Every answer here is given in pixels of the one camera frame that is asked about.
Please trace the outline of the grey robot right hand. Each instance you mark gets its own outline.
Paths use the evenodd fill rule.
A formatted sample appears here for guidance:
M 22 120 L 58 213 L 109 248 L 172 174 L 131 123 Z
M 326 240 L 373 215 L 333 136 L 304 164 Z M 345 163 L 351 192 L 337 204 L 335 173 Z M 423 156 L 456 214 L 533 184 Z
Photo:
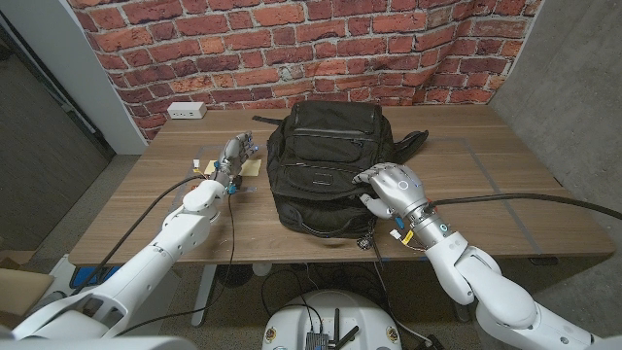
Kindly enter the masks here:
M 377 198 L 362 194 L 361 202 L 375 216 L 388 220 L 394 214 L 406 218 L 428 202 L 422 181 L 407 166 L 391 162 L 377 163 L 357 174 L 353 184 L 368 183 Z

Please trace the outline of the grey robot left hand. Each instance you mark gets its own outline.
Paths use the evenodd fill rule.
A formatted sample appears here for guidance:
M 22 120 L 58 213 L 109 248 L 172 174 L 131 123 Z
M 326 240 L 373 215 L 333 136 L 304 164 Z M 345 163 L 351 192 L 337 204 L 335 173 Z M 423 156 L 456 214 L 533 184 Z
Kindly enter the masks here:
M 228 140 L 215 162 L 215 170 L 209 179 L 228 187 L 239 175 L 243 163 L 259 149 L 253 142 L 251 130 L 240 133 Z

